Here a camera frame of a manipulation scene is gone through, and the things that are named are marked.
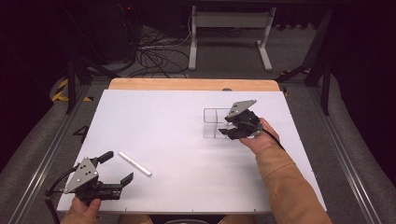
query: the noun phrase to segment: white board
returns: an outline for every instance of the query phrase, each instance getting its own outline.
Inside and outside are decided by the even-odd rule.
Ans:
[[[326,209],[288,105],[281,91],[106,90],[77,162],[114,151],[99,164],[99,180],[120,183],[134,172],[108,213],[266,213],[268,194],[254,154],[238,140],[204,138],[204,109],[229,108],[256,99],[252,110],[266,118]],[[147,177],[118,155],[123,151],[152,172]],[[74,194],[63,195],[67,211]]]

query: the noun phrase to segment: hand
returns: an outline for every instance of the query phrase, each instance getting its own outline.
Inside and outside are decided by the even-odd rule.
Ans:
[[[273,127],[271,127],[267,120],[260,118],[260,122],[266,131],[271,133],[277,140],[279,140],[279,135],[276,133]],[[265,149],[272,145],[277,145],[277,142],[265,132],[257,134],[254,136],[254,138],[241,138],[239,141],[245,146],[249,147],[256,155],[262,153]]]
[[[93,199],[90,206],[82,202],[78,197],[74,197],[72,202],[73,209],[82,214],[84,217],[96,219],[102,201],[100,199]]]

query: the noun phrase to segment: sleeve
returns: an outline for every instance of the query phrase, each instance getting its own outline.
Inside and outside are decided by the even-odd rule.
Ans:
[[[267,148],[256,156],[256,161],[277,223],[332,223],[285,150]]]
[[[69,212],[66,214],[61,224],[100,224],[100,220],[98,218],[91,219],[84,217],[70,207]]]

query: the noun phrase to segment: wooden table edge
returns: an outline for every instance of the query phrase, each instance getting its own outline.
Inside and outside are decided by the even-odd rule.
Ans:
[[[205,78],[128,78],[111,80],[109,90],[146,91],[280,91],[274,80]]]

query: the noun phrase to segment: metal rail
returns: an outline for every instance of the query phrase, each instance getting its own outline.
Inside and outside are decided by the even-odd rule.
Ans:
[[[61,127],[59,128],[58,132],[55,134],[55,137],[53,138],[46,155],[44,156],[37,170],[35,171],[26,191],[24,192],[14,213],[9,219],[8,224],[24,223],[23,221],[27,213],[29,212],[29,209],[33,201],[35,200],[35,196],[39,192],[50,170],[50,167],[53,161],[55,160],[56,155],[58,154],[58,151],[62,145],[62,141],[64,140],[64,135],[70,123],[72,122],[73,117],[76,115],[76,112],[78,111],[81,102],[83,102],[83,99],[86,93],[88,92],[89,88],[90,86],[84,85],[81,87],[80,91],[78,92],[78,99],[76,105],[71,110],[69,115],[64,116]]]
[[[320,105],[320,98],[318,92],[315,90],[315,88],[307,88],[307,89],[312,101],[315,103],[317,107],[321,120],[325,124],[327,132],[329,133],[332,139],[334,152],[341,164],[341,167],[343,168],[343,171],[346,175],[346,179],[353,193],[355,194],[355,197],[359,203],[359,206],[361,207],[361,211],[363,212],[367,223],[373,223],[373,224],[382,223],[377,212],[375,211],[375,208],[370,200],[369,195],[367,194],[365,187],[361,182],[360,176],[356,172],[355,167],[353,166],[352,161],[348,157],[347,151],[343,143],[341,142],[341,139],[338,136],[337,131],[334,128],[334,125],[332,124],[332,119],[323,113],[323,110]]]

